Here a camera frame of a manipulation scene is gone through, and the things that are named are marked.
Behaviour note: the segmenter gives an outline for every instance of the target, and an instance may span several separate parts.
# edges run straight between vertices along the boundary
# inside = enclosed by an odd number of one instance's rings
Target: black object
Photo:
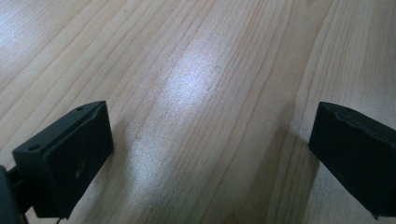
[[[106,102],[80,106],[12,151],[16,166],[0,167],[0,223],[69,218],[113,151]]]
[[[375,218],[396,216],[396,131],[321,102],[309,147]]]

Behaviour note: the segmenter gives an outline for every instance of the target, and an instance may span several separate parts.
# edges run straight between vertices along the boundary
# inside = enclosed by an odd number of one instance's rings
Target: tabletop
[[[106,100],[114,153],[61,223],[395,223],[375,221],[307,145],[320,101],[396,128],[395,11],[394,0],[1,1],[0,164]]]

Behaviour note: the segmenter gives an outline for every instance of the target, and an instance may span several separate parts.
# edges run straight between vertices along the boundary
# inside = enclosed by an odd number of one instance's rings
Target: light wood surface
[[[107,100],[115,152],[61,223],[395,223],[307,147],[319,101],[396,128],[395,12],[394,0],[1,1],[0,163]]]

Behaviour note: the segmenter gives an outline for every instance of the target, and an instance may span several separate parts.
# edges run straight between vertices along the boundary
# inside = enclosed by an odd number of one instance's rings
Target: screw hole
[[[79,178],[79,177],[82,176],[82,173],[84,173],[84,169],[85,169],[85,164],[84,164],[84,162],[82,161],[82,162],[79,164],[79,166],[78,166],[78,168],[77,168],[77,170],[76,170],[76,178]]]
[[[27,149],[29,150],[29,151],[35,151],[35,150],[37,150],[37,149],[39,149],[41,146],[39,145],[39,144],[36,144],[36,145],[34,145],[34,146],[32,146],[32,147],[28,147]]]

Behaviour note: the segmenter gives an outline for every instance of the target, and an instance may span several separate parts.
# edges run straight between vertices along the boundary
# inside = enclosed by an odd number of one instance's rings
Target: mounting hole
[[[80,176],[82,176],[82,173],[84,173],[84,169],[85,169],[85,164],[84,164],[84,162],[82,161],[82,162],[79,164],[79,166],[78,166],[78,168],[77,168],[77,170],[76,170],[76,178],[79,178]]]
[[[40,147],[41,146],[39,144],[35,144],[35,145],[31,146],[31,147],[28,147],[27,149],[29,151],[35,151],[35,150],[38,150]]]

